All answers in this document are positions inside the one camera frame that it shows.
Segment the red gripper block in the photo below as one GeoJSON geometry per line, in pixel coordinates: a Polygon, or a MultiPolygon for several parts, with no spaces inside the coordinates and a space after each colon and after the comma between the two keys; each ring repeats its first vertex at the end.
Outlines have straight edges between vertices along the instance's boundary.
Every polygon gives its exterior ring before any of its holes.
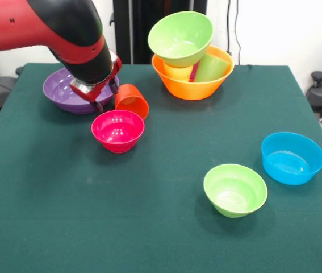
{"type": "Polygon", "coordinates": [[[122,61],[115,53],[110,53],[112,61],[112,70],[109,76],[103,81],[95,85],[89,85],[77,79],[72,79],[69,86],[83,100],[90,102],[94,109],[99,113],[103,113],[103,106],[97,101],[97,97],[101,94],[102,89],[108,84],[112,93],[117,94],[119,91],[115,77],[122,68],[122,61]]]}

